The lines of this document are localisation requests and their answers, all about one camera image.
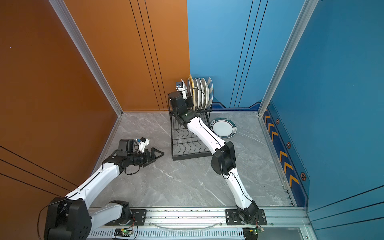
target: dish rack tray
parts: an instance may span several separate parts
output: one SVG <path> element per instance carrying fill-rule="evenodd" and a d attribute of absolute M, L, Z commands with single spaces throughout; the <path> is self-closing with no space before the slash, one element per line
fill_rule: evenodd
<path fill-rule="evenodd" d="M 180 125 L 169 108 L 168 111 L 170 117 L 170 138 L 173 161 L 212 156 L 212 153 L 207 146 L 194 133 Z M 207 110 L 195 112 L 200 116 L 203 122 L 209 126 L 209 117 L 210 112 L 212 112 L 212 107 Z"/>

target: dish rack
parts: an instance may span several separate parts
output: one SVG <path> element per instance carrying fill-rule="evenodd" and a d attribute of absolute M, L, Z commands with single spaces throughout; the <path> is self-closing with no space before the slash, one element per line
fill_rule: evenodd
<path fill-rule="evenodd" d="M 173 161 L 212 156 L 212 153 L 207 146 L 194 133 L 190 132 L 177 122 L 170 107 L 168 107 L 168 112 L 170 118 L 170 138 Z M 209 126 L 209 117 L 210 112 L 212 112 L 212 106 L 207 110 L 195 112 L 200 116 L 203 122 Z"/>

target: orange wall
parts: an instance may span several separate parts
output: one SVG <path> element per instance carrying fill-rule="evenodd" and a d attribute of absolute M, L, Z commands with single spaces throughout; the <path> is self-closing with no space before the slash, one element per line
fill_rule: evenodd
<path fill-rule="evenodd" d="M 190 72 L 187 1 L 65 0 L 65 4 L 122 109 L 167 110 L 166 95 Z"/>
<path fill-rule="evenodd" d="M 74 183 L 0 148 L 0 238 L 34 240 L 40 209 L 90 176 L 117 116 L 49 1 L 0 1 L 0 22 L 0 146 Z"/>

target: blue wall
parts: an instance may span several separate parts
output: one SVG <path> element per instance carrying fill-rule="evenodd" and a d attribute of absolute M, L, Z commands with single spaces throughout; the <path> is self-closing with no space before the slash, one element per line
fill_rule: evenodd
<path fill-rule="evenodd" d="M 192 77 L 211 77 L 215 98 L 227 108 L 260 101 L 303 3 L 188 0 Z"/>
<path fill-rule="evenodd" d="M 319 239 L 382 238 L 382 9 L 383 1 L 319 0 L 272 98 L 308 171 Z"/>

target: orange chevron arrow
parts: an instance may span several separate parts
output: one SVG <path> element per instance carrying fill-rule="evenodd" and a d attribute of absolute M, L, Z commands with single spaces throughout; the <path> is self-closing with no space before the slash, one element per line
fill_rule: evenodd
<path fill-rule="evenodd" d="M 272 123 L 268 123 L 268 132 L 270 132 L 271 127 L 274 127 L 274 125 Z"/>
<path fill-rule="evenodd" d="M 265 125 L 266 125 L 266 119 L 267 119 L 267 118 L 270 119 L 271 117 L 270 117 L 270 116 L 265 116 Z"/>
<path fill-rule="evenodd" d="M 279 136 L 279 135 L 277 134 L 277 132 L 272 131 L 272 142 L 273 142 L 273 136 L 274 136 L 274 135 Z"/>
<path fill-rule="evenodd" d="M 287 154 L 286 154 L 285 152 L 280 151 L 280 162 L 281 162 L 281 156 L 282 156 L 282 155 L 288 157 Z"/>
<path fill-rule="evenodd" d="M 292 188 L 292 180 L 294 180 L 295 182 L 297 182 L 297 184 L 300 184 L 299 183 L 299 180 L 297 180 L 294 176 L 292 176 L 291 174 L 289 175 L 289 186 Z"/>
<path fill-rule="evenodd" d="M 287 174 L 287 167 L 293 170 L 292 166 L 289 165 L 287 162 L 284 162 L 284 173 Z"/>

